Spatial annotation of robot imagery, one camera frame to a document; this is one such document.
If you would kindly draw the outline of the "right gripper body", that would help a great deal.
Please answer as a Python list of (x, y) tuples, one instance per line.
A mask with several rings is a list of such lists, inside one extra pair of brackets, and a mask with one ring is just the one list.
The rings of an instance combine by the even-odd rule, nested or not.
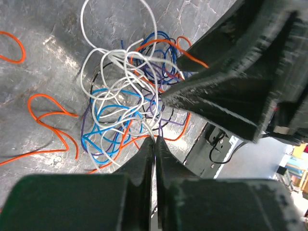
[(262, 56), (262, 130), (290, 144), (308, 141), (308, 51), (268, 49)]

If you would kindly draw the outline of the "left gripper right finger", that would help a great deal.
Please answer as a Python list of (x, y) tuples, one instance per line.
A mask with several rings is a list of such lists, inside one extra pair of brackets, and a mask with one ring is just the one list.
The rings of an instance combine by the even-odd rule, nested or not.
[(156, 139), (158, 226), (164, 231), (301, 231), (289, 192), (275, 180), (203, 179)]

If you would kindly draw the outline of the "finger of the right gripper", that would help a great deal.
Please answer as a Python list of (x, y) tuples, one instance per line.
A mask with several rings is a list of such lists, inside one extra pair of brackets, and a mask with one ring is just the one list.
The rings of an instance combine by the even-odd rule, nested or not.
[(282, 71), (268, 66), (252, 66), (239, 73), (211, 67), (168, 89), (162, 100), (256, 142), (274, 116), (283, 79)]
[(308, 77), (308, 3), (238, 0), (177, 61), (183, 71)]

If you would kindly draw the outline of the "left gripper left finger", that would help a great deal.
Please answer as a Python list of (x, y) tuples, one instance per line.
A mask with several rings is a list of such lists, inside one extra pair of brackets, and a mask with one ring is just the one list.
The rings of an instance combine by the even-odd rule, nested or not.
[(147, 231), (151, 225), (154, 142), (111, 174), (21, 178), (0, 214), (3, 231)]

